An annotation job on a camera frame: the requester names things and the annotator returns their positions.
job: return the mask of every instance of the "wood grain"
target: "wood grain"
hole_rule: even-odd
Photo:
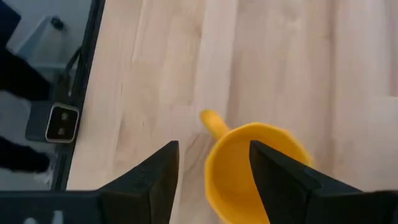
[[[171,223],[218,223],[204,196],[214,140],[288,129],[317,169],[364,190],[398,188],[394,0],[108,0],[69,189],[96,189],[180,141]]]

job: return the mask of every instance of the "cup handle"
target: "cup handle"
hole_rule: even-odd
[[[213,110],[203,110],[200,113],[200,118],[215,139],[220,139],[229,131],[223,119]]]

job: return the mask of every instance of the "yellow cup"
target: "yellow cup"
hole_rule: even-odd
[[[225,223],[269,223],[251,172],[249,144],[258,140],[285,155],[312,166],[312,158],[285,130],[251,123],[229,130],[212,110],[201,112],[201,120],[218,142],[206,159],[207,200]]]

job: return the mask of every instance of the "light wood tabletop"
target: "light wood tabletop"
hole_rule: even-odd
[[[289,130],[316,168],[398,189],[395,0],[107,0],[68,189],[97,189],[171,140],[171,223],[218,223],[204,196],[214,144],[199,120]]]

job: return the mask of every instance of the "black pants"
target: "black pants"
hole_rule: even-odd
[[[0,52],[0,91],[8,91],[30,101],[47,100],[50,83],[23,59],[3,49]],[[0,167],[14,171],[44,172],[49,165],[50,159],[44,153],[0,136]]]

